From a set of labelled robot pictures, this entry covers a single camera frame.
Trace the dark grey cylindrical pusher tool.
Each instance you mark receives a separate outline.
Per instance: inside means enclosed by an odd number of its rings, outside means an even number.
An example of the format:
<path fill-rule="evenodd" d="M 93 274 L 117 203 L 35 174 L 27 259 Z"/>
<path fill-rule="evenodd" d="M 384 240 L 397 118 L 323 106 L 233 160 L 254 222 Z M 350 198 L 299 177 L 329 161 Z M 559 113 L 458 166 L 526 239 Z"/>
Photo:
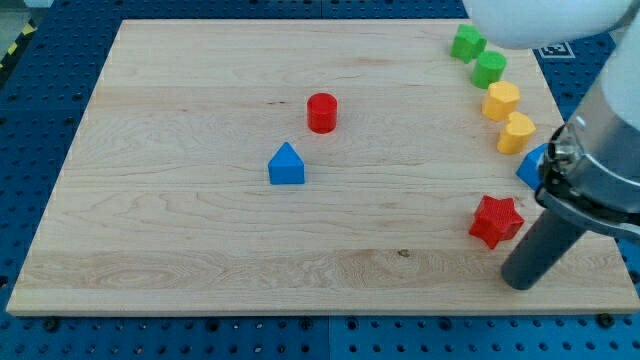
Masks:
<path fill-rule="evenodd" d="M 585 232 L 544 210 L 503 263 L 503 280 L 516 290 L 532 288 Z"/>

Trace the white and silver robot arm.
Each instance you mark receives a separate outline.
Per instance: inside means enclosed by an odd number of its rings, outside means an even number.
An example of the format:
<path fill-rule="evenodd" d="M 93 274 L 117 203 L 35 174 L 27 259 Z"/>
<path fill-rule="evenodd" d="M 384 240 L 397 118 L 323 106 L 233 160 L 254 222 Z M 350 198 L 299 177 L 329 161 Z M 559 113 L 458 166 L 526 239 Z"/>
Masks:
<path fill-rule="evenodd" d="M 587 231 L 639 240 L 639 1 L 465 0 L 478 30 L 506 49 L 541 48 L 623 28 L 622 39 L 548 142 L 544 210 L 501 268 L 531 288 Z"/>

